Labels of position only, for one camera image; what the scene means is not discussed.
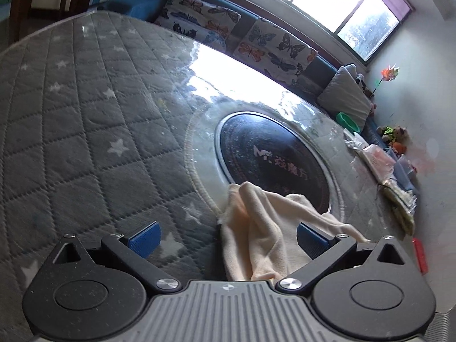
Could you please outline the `colourful pinwheel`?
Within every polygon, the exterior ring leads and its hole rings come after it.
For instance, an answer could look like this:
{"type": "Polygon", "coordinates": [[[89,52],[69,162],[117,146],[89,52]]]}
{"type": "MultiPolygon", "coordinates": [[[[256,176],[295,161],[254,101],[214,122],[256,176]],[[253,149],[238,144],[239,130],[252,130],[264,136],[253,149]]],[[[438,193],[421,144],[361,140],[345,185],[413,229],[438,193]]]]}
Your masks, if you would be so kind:
{"type": "Polygon", "coordinates": [[[388,66],[387,68],[381,70],[381,78],[376,82],[372,94],[375,94],[375,92],[383,82],[390,82],[395,80],[395,78],[397,78],[399,75],[399,70],[400,68],[396,65],[388,66]]]}

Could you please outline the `blue sofa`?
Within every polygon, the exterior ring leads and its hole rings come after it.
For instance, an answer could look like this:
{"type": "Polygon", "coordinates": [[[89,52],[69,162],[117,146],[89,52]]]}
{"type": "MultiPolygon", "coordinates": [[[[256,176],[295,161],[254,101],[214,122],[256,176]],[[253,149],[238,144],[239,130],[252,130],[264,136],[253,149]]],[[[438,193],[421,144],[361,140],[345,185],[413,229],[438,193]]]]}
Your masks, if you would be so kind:
{"type": "Polygon", "coordinates": [[[111,0],[98,8],[154,23],[225,53],[330,117],[349,115],[367,141],[389,143],[373,119],[376,106],[355,65],[334,67],[307,42],[229,0],[111,0]]]}

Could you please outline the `round black induction cooktop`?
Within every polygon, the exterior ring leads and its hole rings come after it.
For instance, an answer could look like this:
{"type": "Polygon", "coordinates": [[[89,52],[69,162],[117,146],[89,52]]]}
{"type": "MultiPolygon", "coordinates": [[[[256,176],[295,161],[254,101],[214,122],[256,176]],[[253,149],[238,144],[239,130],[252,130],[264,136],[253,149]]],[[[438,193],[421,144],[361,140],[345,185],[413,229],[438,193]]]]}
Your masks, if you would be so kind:
{"type": "Polygon", "coordinates": [[[266,115],[226,116],[216,128],[215,149],[229,182],[304,195],[320,213],[334,205],[335,186],[323,160],[292,129],[266,115]]]}

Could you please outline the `window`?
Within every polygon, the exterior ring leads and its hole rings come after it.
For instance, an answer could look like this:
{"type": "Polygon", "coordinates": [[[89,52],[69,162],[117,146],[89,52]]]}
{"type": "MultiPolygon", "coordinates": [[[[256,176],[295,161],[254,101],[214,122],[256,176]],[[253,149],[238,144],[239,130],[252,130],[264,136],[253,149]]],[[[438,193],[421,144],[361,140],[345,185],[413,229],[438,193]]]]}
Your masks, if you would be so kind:
{"type": "Polygon", "coordinates": [[[414,10],[407,0],[246,0],[315,37],[331,36],[368,64],[414,10]]]}

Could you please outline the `red object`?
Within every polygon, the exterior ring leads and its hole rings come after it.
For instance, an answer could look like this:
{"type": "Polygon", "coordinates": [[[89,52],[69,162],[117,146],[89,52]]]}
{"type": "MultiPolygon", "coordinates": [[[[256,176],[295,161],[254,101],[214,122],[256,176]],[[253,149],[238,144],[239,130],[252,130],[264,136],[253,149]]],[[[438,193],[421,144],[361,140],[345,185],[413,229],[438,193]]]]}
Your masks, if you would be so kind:
{"type": "Polygon", "coordinates": [[[414,251],[417,258],[417,264],[420,272],[425,275],[428,273],[428,262],[426,259],[425,251],[422,242],[418,238],[413,238],[414,251]]]}

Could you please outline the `yellowish bagged cloth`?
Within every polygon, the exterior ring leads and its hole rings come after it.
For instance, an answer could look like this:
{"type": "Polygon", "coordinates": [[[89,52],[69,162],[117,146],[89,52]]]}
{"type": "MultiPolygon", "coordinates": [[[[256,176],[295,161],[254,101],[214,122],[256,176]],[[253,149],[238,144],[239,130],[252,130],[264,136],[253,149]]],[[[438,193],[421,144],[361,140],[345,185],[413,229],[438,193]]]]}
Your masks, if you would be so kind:
{"type": "Polygon", "coordinates": [[[413,236],[416,229],[414,219],[417,208],[416,195],[411,190],[402,189],[394,178],[381,182],[380,189],[390,201],[393,214],[402,230],[407,235],[413,236]]]}

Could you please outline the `grey quilted star table cover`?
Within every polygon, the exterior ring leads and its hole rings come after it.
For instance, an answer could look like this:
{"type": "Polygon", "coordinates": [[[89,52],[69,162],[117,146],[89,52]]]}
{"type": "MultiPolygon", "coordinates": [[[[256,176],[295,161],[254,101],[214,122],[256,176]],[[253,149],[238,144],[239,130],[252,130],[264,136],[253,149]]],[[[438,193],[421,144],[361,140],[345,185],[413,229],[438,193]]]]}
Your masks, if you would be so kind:
{"type": "Polygon", "coordinates": [[[410,248],[370,170],[316,107],[185,36],[88,13],[1,55],[1,339],[30,338],[23,293],[66,234],[96,242],[158,221],[153,264],[184,282],[223,280],[218,221],[229,183],[216,128],[242,112],[312,148],[338,220],[410,248]]]}

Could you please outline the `cream long-sleeve shirt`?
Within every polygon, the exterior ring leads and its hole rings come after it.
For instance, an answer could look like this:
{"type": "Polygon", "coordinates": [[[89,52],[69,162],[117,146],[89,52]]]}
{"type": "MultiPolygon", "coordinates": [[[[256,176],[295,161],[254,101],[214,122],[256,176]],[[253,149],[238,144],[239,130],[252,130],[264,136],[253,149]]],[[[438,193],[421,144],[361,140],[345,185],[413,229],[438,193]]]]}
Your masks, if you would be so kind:
{"type": "Polygon", "coordinates": [[[223,261],[231,281],[267,280],[273,284],[311,261],[298,245],[305,223],[329,235],[369,240],[334,215],[318,213],[304,195],[281,196],[250,182],[228,187],[227,208],[219,218],[223,261]]]}

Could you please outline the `right butterfly cushion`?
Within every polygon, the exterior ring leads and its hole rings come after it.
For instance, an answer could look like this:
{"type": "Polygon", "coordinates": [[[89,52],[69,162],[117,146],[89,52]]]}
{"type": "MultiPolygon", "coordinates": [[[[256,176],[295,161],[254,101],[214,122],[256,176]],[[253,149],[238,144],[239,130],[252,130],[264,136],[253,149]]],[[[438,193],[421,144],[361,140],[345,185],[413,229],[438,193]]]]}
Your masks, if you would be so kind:
{"type": "Polygon", "coordinates": [[[259,18],[240,40],[233,56],[283,86],[293,87],[318,51],[289,31],[259,18]]]}

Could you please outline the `green bowl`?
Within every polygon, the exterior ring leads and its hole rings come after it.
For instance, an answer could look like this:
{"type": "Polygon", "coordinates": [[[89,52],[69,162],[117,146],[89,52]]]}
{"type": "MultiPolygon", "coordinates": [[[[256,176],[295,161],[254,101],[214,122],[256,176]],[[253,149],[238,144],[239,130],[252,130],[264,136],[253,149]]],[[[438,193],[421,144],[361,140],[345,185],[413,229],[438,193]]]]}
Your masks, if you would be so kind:
{"type": "Polygon", "coordinates": [[[355,123],[355,121],[353,121],[352,118],[350,118],[350,116],[346,113],[343,113],[343,112],[339,112],[336,114],[336,122],[342,126],[343,128],[347,129],[348,131],[350,131],[352,134],[360,134],[361,133],[361,129],[360,127],[358,126],[358,124],[355,123]]]}

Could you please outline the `pink item in plastic bag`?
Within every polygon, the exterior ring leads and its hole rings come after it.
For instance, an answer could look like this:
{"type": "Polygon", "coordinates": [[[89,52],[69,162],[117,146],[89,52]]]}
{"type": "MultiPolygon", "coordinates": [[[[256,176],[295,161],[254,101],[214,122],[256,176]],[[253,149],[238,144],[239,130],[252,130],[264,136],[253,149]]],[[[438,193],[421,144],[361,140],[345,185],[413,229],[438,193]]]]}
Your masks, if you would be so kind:
{"type": "Polygon", "coordinates": [[[376,144],[368,144],[360,134],[347,129],[343,134],[346,146],[360,156],[378,183],[393,178],[395,161],[387,152],[376,144]]]}

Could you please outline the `stuffed teddy bear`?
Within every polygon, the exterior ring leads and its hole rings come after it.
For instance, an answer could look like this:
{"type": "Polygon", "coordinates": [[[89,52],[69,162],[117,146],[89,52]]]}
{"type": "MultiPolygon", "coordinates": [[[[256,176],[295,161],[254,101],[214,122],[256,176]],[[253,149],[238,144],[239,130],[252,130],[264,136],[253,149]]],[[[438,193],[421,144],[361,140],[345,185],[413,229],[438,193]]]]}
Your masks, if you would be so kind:
{"type": "Polygon", "coordinates": [[[391,147],[393,151],[398,154],[402,155],[406,153],[406,145],[404,142],[408,138],[408,131],[405,127],[377,127],[376,129],[377,134],[380,135],[382,141],[391,147]]]}

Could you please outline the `blue plastic box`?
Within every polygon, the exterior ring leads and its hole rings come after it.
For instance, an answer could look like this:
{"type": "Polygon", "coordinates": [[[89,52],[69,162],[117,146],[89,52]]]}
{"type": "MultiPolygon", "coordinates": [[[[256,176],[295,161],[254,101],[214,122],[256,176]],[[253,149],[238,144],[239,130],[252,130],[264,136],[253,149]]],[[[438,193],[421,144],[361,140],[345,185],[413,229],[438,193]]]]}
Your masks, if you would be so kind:
{"type": "Polygon", "coordinates": [[[419,190],[410,180],[412,177],[411,165],[409,164],[406,166],[406,158],[398,158],[391,147],[386,149],[386,153],[393,158],[393,175],[397,180],[398,185],[406,191],[412,191],[415,195],[419,195],[419,190]]]}

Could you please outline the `left butterfly cushion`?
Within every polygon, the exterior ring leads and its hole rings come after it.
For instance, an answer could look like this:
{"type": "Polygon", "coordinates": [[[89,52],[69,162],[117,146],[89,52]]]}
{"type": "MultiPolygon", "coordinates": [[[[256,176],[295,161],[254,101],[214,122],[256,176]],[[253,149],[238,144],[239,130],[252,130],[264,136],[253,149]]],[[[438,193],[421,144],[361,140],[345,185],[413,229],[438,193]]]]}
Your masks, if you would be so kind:
{"type": "Polygon", "coordinates": [[[226,52],[227,39],[240,19],[234,10],[203,0],[167,0],[154,23],[226,52]]]}

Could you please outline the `grey pillow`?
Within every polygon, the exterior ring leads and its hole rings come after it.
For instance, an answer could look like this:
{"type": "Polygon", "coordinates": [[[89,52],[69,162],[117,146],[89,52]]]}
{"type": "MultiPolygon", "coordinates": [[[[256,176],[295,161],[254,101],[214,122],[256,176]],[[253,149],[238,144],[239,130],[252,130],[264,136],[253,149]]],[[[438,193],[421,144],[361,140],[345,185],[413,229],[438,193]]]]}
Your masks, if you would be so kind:
{"type": "Polygon", "coordinates": [[[356,79],[360,77],[355,64],[341,66],[318,96],[317,103],[332,116],[341,112],[347,114],[362,130],[372,111],[372,103],[356,79]]]}

